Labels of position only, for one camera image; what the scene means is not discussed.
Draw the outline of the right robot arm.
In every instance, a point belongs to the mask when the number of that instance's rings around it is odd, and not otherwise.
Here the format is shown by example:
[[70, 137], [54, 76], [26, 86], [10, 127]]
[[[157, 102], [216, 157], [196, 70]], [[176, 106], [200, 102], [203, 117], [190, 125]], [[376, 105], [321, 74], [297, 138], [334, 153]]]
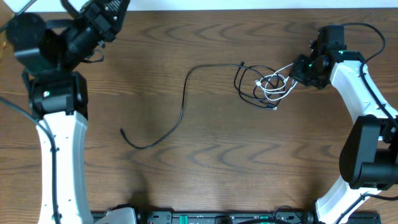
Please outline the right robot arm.
[[310, 56], [300, 55], [290, 78], [342, 97], [353, 127], [339, 157], [340, 176], [301, 217], [302, 223], [348, 223], [367, 199], [396, 201], [380, 193], [397, 184], [397, 110], [373, 82], [368, 60], [345, 44], [345, 25], [319, 28]]

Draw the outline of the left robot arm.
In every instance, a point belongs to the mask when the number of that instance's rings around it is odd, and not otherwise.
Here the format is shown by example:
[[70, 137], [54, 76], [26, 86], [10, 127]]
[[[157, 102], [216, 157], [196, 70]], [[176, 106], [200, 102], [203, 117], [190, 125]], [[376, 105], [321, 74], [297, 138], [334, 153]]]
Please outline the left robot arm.
[[41, 223], [93, 223], [86, 196], [84, 145], [88, 120], [86, 79], [76, 70], [122, 29], [128, 0], [88, 1], [69, 19], [45, 21], [34, 13], [13, 17], [6, 37], [23, 64], [22, 79], [42, 156]]

